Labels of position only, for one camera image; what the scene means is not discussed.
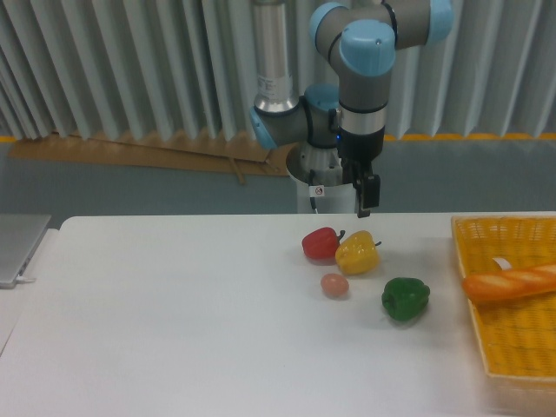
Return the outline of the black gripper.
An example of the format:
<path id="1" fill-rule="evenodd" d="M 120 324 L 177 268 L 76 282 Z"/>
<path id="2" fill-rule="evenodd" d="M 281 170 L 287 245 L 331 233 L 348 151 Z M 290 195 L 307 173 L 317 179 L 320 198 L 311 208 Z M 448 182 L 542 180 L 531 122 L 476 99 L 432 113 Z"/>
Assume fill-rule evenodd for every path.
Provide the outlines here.
<path id="1" fill-rule="evenodd" d="M 381 179 L 371 173 L 373 160 L 383 149 L 384 135 L 385 128 L 365 135 L 340 130 L 337 149 L 341 159 L 342 182 L 354 186 L 354 179 L 359 172 L 363 173 L 355 183 L 359 218 L 369 217 L 372 209 L 380 205 Z"/>

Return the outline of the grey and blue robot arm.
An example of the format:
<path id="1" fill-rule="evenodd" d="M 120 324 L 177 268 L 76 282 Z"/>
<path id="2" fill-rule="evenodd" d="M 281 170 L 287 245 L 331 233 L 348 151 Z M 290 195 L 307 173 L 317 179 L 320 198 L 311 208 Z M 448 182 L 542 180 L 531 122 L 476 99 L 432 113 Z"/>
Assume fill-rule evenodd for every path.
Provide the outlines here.
<path id="1" fill-rule="evenodd" d="M 380 203 L 372 162 L 383 147 L 396 53 L 444 40 L 453 15 L 449 1 L 378 1 L 359 9 L 324 3 L 310 18 L 309 34 L 339 84 L 314 84 L 299 95 L 287 5 L 255 1 L 256 140 L 265 149 L 297 143 L 303 182 L 352 185 L 355 213 L 370 216 Z"/>

